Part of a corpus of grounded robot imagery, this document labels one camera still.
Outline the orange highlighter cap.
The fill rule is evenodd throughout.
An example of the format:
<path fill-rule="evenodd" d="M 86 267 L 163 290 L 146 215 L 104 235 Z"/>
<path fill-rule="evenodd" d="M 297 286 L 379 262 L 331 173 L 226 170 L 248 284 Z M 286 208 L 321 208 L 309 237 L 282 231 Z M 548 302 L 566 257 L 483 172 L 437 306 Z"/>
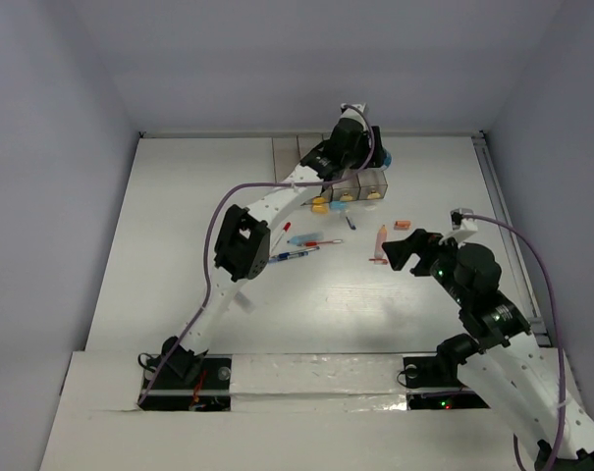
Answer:
<path fill-rule="evenodd" d="M 411 221 L 399 220 L 394 224 L 394 228 L 398 231 L 405 231 L 411 227 Z"/>

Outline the red capped white marker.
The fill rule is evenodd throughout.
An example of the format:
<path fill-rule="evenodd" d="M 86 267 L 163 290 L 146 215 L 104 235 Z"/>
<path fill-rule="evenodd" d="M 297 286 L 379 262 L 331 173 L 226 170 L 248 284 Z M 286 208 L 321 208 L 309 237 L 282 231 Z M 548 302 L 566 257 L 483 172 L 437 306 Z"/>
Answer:
<path fill-rule="evenodd" d="M 277 233 L 274 235 L 273 239 L 271 240 L 271 245 L 270 245 L 270 254 L 273 254 L 274 251 L 276 250 L 277 246 L 280 244 L 280 242 L 282 241 L 282 239 L 284 238 L 284 236 L 286 235 L 286 233 L 288 232 L 288 230 L 290 229 L 292 223 L 291 222 L 287 222 L 283 225 L 283 227 L 277 231 Z"/>

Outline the orange highlighter pen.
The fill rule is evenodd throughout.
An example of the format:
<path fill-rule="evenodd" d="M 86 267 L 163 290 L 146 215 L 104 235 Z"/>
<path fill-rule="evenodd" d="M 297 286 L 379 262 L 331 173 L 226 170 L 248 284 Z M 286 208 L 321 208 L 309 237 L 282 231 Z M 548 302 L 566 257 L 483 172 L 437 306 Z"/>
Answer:
<path fill-rule="evenodd" d="M 247 314 L 250 314 L 255 310 L 255 304 L 241 291 L 238 291 L 234 296 L 234 302 Z"/>

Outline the blue tape roll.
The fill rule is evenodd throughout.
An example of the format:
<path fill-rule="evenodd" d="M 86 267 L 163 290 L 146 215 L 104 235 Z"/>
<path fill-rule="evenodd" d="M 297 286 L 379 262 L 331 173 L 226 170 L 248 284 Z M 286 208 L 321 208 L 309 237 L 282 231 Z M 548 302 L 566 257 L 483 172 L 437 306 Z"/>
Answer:
<path fill-rule="evenodd" d="M 381 161 L 381 165 L 379 166 L 379 169 L 381 171 L 385 171 L 386 169 L 388 169 L 392 164 L 392 155 L 385 150 L 384 154 L 383 154 L 383 158 Z"/>

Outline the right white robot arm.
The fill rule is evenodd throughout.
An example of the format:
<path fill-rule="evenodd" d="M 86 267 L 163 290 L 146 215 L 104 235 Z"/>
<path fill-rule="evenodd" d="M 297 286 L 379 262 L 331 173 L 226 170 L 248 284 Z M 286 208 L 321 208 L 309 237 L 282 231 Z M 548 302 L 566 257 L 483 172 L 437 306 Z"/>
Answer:
<path fill-rule="evenodd" d="M 466 387 L 511 429 L 538 470 L 594 470 L 594 421 L 567 391 L 530 323 L 499 289 L 493 252 L 458 235 L 422 229 L 383 245 L 395 271 L 411 256 L 416 277 L 430 277 L 459 307 L 463 333 L 432 356 L 408 357 L 409 389 Z"/>

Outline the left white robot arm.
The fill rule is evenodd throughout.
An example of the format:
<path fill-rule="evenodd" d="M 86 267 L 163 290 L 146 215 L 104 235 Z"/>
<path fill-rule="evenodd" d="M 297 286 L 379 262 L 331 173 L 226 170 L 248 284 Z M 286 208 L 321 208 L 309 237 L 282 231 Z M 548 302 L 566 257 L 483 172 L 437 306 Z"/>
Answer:
<path fill-rule="evenodd" d="M 215 330 L 241 288 L 259 276 L 270 255 L 271 235 L 303 203 L 386 155 L 364 104 L 344 104 L 329 138 L 318 143 L 278 183 L 241 183 L 214 210 L 202 253 L 205 293 L 199 308 L 176 337 L 167 339 L 159 363 L 144 387 L 146 399 L 165 371 L 174 385 L 187 388 L 201 373 Z"/>

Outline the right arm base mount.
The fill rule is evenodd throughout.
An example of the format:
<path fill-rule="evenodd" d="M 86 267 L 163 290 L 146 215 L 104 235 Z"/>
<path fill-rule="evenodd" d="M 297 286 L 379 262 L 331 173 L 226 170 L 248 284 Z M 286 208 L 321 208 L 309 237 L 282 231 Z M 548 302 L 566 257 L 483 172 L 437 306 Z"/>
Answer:
<path fill-rule="evenodd" d="M 464 386 L 436 355 L 405 356 L 397 383 L 405 388 L 410 410 L 488 409 L 487 403 Z"/>

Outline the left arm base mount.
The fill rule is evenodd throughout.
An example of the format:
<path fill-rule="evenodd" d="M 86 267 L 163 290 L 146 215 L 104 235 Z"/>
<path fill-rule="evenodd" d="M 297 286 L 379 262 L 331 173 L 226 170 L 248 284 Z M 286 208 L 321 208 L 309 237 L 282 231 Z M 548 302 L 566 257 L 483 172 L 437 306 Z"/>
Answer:
<path fill-rule="evenodd" d="M 139 408 L 164 412 L 225 412 L 231 410 L 232 357 L 209 355 L 200 372 L 186 384 L 165 366 Z"/>

